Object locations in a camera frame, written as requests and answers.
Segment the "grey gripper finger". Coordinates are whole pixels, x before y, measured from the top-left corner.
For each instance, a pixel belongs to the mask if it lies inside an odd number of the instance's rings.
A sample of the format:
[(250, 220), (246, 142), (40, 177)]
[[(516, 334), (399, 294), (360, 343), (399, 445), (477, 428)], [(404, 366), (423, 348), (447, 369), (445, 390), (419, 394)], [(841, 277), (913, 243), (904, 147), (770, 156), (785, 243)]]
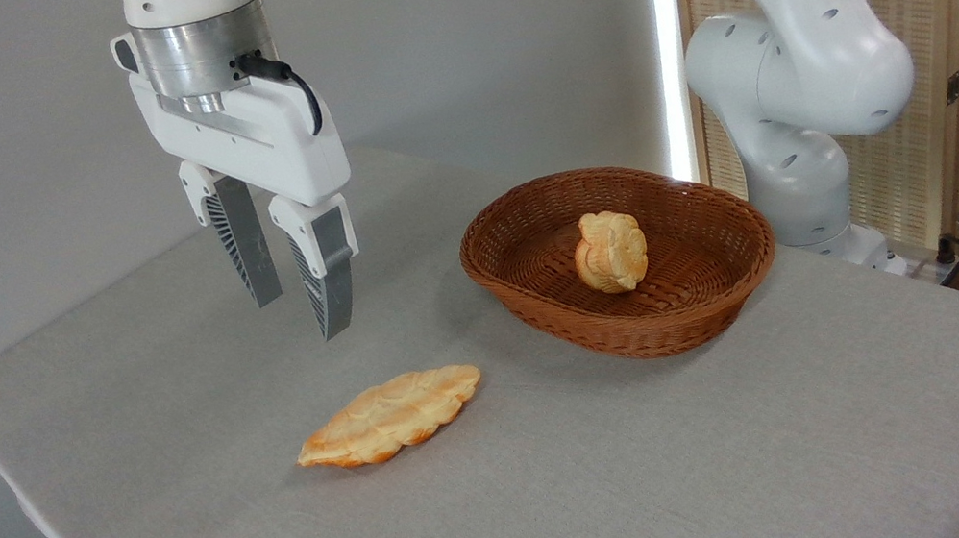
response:
[(251, 188), (241, 180), (209, 171), (196, 162), (179, 165), (179, 180), (200, 226), (213, 226), (240, 280), (256, 306), (264, 308), (283, 292)]
[(286, 196), (269, 203), (272, 223), (282, 228), (308, 292), (324, 340), (350, 326), (353, 313), (351, 259), (359, 252), (346, 198), (334, 194), (314, 206)]

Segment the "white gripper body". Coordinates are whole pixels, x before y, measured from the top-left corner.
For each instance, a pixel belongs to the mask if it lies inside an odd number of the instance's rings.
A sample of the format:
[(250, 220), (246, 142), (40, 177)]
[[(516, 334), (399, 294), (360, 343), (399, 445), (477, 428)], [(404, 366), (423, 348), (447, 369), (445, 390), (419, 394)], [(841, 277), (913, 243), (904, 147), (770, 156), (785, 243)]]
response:
[(203, 111), (156, 92), (132, 34), (114, 38), (111, 51), (166, 153), (304, 206), (329, 200), (352, 179), (332, 113), (321, 112), (316, 133), (306, 91), (297, 83), (245, 77), (234, 88), (211, 94), (216, 110)]

